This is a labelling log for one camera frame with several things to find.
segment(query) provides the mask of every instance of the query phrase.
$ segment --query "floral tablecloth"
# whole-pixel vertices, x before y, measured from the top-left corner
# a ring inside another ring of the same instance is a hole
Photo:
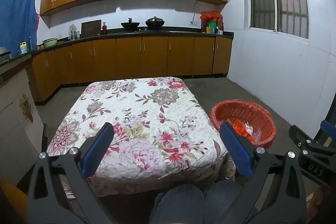
[[[64,117],[47,153],[65,154],[97,134],[105,122],[114,139],[88,183],[98,196],[212,183],[226,155],[219,133],[181,79],[96,82]],[[62,178],[67,196],[73,196]]]

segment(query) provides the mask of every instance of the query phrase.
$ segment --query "jeans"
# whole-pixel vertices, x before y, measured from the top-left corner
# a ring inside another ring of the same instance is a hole
[[[216,224],[241,190],[232,180],[215,183],[205,195],[191,184],[177,186],[156,197],[150,224]],[[253,208],[249,216],[257,213]]]

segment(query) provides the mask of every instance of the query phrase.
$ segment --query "bowl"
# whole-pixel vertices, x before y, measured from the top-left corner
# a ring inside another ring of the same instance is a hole
[[[49,39],[43,40],[42,43],[46,48],[48,48],[48,47],[56,45],[57,38],[49,38]]]

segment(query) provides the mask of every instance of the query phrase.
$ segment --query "red plastic bag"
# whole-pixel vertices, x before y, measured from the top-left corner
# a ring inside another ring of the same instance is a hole
[[[233,129],[237,132],[238,135],[244,136],[248,138],[250,142],[254,142],[254,139],[252,136],[246,131],[244,124],[239,121],[238,119],[235,119],[232,123]]]
[[[220,12],[217,11],[210,11],[210,12],[201,12],[200,19],[210,20],[210,21],[217,21],[217,19],[223,19],[223,16]]]

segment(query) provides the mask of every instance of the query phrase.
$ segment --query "blue cloth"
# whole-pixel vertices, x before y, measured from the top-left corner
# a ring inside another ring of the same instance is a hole
[[[11,55],[20,54],[20,42],[37,44],[37,13],[35,0],[0,0],[0,47]]]

